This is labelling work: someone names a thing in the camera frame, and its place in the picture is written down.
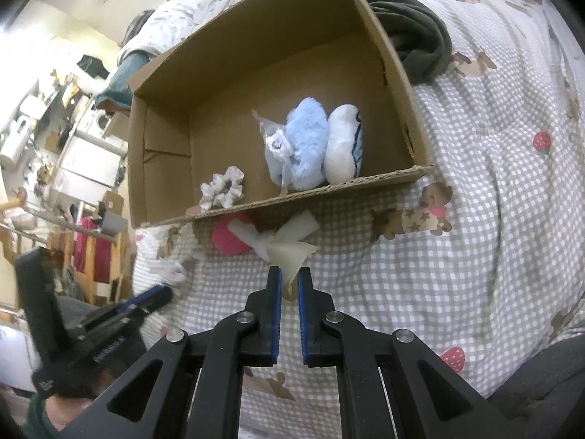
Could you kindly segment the brown cardboard box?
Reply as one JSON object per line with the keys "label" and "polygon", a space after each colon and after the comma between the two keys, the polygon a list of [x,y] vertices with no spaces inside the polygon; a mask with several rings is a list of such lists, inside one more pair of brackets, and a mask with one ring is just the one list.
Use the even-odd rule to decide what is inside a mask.
{"label": "brown cardboard box", "polygon": [[128,149],[134,227],[198,218],[202,183],[237,166],[238,210],[280,204],[257,120],[302,99],[362,119],[355,188],[409,183],[431,165],[403,66],[366,0],[242,0],[137,71]]}

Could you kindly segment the patterned white duvet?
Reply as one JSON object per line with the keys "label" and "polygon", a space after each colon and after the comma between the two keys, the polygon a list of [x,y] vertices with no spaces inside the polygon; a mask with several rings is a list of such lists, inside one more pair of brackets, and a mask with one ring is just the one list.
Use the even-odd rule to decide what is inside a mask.
{"label": "patterned white duvet", "polygon": [[[171,0],[120,50],[149,63],[242,0]],[[409,183],[299,192],[247,210],[265,229],[309,210],[314,283],[366,326],[408,328],[490,394],[549,344],[584,331],[584,53],[551,0],[418,0],[446,25],[449,66],[412,85],[430,168]],[[153,345],[238,310],[268,264],[211,243],[209,215],[135,227],[134,288],[195,257],[149,316]]]}

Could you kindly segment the white lace scrunchie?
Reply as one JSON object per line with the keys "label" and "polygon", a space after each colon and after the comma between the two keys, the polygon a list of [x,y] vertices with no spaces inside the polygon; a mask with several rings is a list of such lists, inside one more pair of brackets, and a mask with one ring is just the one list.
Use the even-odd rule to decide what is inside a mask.
{"label": "white lace scrunchie", "polygon": [[226,172],[215,173],[210,183],[199,186],[201,197],[199,207],[209,211],[214,207],[231,209],[243,197],[244,172],[235,165],[229,166]]}

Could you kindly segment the dark grey garment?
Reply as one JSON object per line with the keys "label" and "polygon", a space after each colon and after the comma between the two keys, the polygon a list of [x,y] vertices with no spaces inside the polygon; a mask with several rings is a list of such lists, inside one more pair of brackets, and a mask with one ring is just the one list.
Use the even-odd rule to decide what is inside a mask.
{"label": "dark grey garment", "polygon": [[449,66],[452,40],[446,25],[418,0],[366,0],[412,85],[431,83]]}

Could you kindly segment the small clear plastic packet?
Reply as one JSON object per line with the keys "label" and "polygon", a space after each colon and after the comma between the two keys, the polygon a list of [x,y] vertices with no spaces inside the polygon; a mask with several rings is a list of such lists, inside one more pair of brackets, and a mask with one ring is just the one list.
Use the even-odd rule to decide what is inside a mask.
{"label": "small clear plastic packet", "polygon": [[291,141],[288,122],[280,124],[261,116],[256,110],[252,116],[259,124],[264,141],[264,156],[271,181],[280,188],[280,196],[287,195],[293,189],[297,152]]}

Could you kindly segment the light blue fluffy sock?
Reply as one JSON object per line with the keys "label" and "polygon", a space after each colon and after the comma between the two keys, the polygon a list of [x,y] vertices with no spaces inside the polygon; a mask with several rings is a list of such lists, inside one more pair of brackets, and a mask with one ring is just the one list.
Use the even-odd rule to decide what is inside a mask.
{"label": "light blue fluffy sock", "polygon": [[359,176],[363,128],[357,106],[342,104],[327,113],[321,103],[307,97],[287,114],[286,122],[297,152],[291,190],[347,183]]}

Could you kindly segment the teal folded blanket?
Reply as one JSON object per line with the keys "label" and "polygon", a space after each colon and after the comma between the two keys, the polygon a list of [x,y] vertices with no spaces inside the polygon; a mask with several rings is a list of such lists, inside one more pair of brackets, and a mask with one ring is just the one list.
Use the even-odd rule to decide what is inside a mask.
{"label": "teal folded blanket", "polygon": [[142,50],[129,53],[110,78],[106,88],[95,96],[95,108],[106,113],[129,112],[133,100],[129,79],[150,60],[150,55]]}

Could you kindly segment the black hanging garment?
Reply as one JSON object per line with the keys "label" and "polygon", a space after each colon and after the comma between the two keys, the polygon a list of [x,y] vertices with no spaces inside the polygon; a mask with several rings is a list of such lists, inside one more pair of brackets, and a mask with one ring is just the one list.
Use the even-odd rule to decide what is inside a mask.
{"label": "black hanging garment", "polygon": [[97,57],[83,55],[76,64],[92,78],[106,80],[109,77],[109,71]]}

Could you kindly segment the white washing machine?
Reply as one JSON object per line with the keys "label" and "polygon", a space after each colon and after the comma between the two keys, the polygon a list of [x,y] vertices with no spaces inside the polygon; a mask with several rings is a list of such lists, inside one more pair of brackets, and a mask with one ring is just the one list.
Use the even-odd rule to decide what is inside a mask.
{"label": "white washing machine", "polygon": [[104,110],[92,110],[84,131],[96,138],[104,138],[106,128],[108,127],[114,113]]}

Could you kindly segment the pink round soft object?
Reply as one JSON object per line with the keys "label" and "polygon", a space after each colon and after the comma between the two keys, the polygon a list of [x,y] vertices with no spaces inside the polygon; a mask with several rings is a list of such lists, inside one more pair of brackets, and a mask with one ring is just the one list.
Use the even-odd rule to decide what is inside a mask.
{"label": "pink round soft object", "polygon": [[214,226],[211,242],[223,255],[237,256],[246,254],[252,248],[238,239],[229,229],[228,223],[237,219],[245,224],[252,224],[252,218],[246,212],[236,212],[222,217]]}

